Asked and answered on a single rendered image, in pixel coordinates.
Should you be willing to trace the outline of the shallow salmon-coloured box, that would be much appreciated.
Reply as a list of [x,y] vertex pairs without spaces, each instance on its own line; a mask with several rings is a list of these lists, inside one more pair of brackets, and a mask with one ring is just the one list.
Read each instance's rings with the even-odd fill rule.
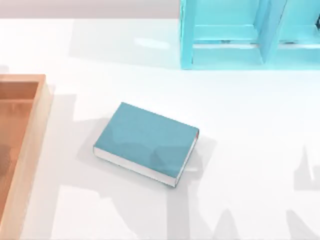
[[0,74],[0,240],[19,240],[52,105],[44,74]]

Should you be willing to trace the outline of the light blue rack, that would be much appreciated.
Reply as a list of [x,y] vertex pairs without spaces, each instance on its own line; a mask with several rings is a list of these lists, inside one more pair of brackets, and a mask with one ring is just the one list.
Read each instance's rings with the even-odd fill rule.
[[320,70],[320,0],[179,0],[180,66]]

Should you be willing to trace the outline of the teal blue book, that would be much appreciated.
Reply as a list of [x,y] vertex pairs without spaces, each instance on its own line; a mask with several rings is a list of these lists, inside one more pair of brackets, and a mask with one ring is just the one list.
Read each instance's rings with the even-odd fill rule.
[[93,145],[93,154],[176,187],[199,138],[197,127],[122,102]]

